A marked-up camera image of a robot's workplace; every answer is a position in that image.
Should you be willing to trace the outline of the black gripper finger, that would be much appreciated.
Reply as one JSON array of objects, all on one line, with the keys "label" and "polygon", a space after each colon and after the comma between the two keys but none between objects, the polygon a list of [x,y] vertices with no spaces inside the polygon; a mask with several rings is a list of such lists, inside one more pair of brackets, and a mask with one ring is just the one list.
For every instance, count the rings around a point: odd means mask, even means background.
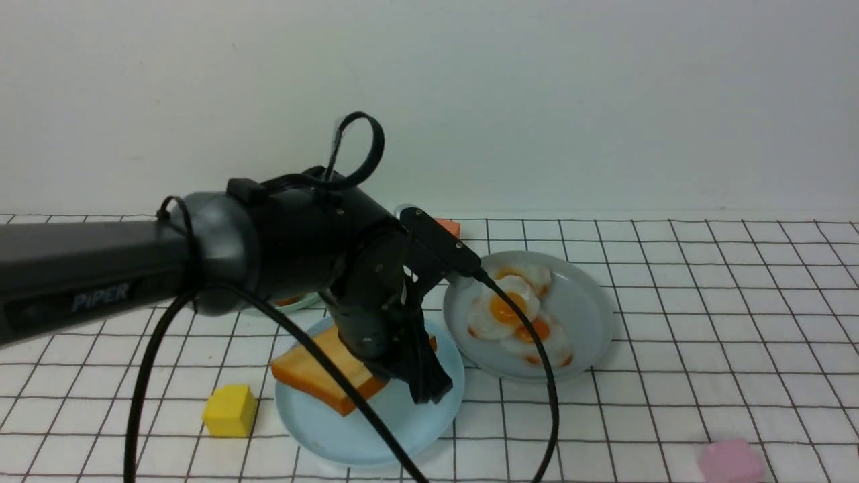
[{"label": "black gripper finger", "polygon": [[427,332],[423,315],[415,315],[400,333],[406,382],[412,401],[418,405],[439,403],[453,388],[453,381],[441,365],[438,343]]}]

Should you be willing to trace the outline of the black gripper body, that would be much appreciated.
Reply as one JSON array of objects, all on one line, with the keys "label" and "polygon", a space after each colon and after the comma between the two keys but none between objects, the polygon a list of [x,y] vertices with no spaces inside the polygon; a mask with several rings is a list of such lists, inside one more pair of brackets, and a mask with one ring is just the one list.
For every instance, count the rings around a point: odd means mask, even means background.
[{"label": "black gripper body", "polygon": [[424,317],[404,270],[409,248],[396,229],[362,239],[322,293],[348,352],[383,379],[418,381],[430,360]]}]

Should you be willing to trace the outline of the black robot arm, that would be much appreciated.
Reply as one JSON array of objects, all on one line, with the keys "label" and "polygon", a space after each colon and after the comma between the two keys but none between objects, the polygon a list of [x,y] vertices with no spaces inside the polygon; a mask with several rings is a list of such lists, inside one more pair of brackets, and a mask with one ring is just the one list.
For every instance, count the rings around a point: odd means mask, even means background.
[{"label": "black robot arm", "polygon": [[104,320],[202,288],[207,316],[319,293],[350,354],[438,403],[453,382],[430,351],[411,240],[352,177],[323,167],[283,183],[233,178],[150,221],[7,224],[1,233],[2,346]]}]

